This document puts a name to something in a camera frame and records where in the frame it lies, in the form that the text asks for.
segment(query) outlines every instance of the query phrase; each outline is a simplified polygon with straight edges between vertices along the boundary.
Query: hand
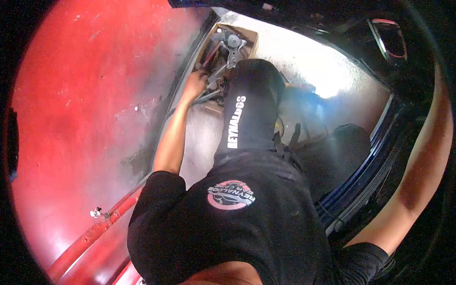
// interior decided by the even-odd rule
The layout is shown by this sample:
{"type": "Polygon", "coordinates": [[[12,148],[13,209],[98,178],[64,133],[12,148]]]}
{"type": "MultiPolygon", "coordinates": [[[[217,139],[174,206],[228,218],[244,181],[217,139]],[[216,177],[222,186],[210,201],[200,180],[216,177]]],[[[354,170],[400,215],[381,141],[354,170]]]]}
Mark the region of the hand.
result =
{"type": "Polygon", "coordinates": [[[206,89],[206,71],[192,72],[185,83],[180,102],[190,105],[206,89]]]}

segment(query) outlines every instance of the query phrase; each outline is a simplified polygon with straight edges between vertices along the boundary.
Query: bolt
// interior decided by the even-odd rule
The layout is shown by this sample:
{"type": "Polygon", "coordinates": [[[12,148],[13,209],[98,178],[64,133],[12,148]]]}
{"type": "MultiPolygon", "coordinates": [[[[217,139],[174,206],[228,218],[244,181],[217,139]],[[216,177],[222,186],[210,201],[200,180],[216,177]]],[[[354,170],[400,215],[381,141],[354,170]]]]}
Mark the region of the bolt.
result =
{"type": "Polygon", "coordinates": [[[100,207],[96,207],[95,210],[93,211],[90,211],[90,215],[94,218],[98,218],[99,216],[101,216],[101,208],[100,207]]]}

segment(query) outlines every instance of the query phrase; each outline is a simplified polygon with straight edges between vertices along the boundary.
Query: concrete floor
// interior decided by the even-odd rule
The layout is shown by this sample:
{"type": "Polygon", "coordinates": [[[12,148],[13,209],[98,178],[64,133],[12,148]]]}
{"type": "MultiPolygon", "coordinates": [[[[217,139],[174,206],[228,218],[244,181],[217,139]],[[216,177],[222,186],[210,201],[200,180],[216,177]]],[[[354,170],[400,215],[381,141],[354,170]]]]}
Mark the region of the concrete floor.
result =
{"type": "MultiPolygon", "coordinates": [[[[389,92],[336,50],[312,39],[231,11],[217,11],[221,22],[258,32],[256,58],[272,62],[295,85],[309,83],[324,105],[284,98],[279,114],[285,125],[282,138],[290,141],[295,124],[306,122],[310,138],[332,132],[337,126],[354,123],[372,132],[390,97],[389,92]]],[[[188,117],[181,176],[187,188],[211,169],[221,138],[222,116],[194,106],[188,117]]],[[[309,139],[304,129],[299,140],[309,139]]]]}

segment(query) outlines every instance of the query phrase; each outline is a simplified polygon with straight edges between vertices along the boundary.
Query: red paint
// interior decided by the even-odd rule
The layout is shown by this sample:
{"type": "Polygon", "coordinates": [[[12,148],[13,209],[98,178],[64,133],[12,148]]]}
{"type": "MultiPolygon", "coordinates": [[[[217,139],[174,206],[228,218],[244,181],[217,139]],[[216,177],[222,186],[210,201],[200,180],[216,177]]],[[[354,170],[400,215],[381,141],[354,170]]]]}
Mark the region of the red paint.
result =
{"type": "MultiPolygon", "coordinates": [[[[44,19],[16,79],[20,155],[12,184],[19,222],[44,269],[93,230],[99,220],[91,210],[114,207],[148,173],[150,161],[137,158],[148,146],[154,107],[168,95],[206,15],[172,10],[166,0],[80,0],[59,1],[44,19]]],[[[76,272],[84,284],[101,284],[94,281],[100,270],[117,272],[111,267],[128,260],[121,225],[102,235],[117,231],[109,235],[114,240],[103,238],[115,246],[91,253],[97,240],[83,254],[116,253],[115,262],[98,260],[106,267],[86,273],[75,264],[61,282],[76,272]]],[[[65,264],[83,250],[71,249],[65,264]]]]}
{"type": "Polygon", "coordinates": [[[124,270],[119,274],[113,285],[134,285],[141,275],[136,271],[131,261],[125,266],[124,270]]]}
{"type": "Polygon", "coordinates": [[[70,266],[105,233],[121,216],[130,210],[138,201],[142,187],[122,198],[111,210],[106,213],[106,218],[100,217],[100,221],[83,233],[65,252],[54,262],[47,271],[49,278],[56,283],[70,266]]]}

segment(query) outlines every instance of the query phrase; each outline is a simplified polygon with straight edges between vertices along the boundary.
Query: black shirt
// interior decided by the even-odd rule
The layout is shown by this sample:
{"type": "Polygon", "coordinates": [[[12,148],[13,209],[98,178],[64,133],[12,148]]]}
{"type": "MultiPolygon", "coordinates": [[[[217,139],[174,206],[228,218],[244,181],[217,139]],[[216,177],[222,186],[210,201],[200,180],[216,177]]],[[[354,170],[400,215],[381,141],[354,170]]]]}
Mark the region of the black shirt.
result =
{"type": "Polygon", "coordinates": [[[147,284],[179,284],[228,262],[268,284],[365,284],[388,255],[373,244],[331,254],[300,174],[273,152],[240,153],[186,191],[153,173],[130,221],[128,249],[147,284]]]}

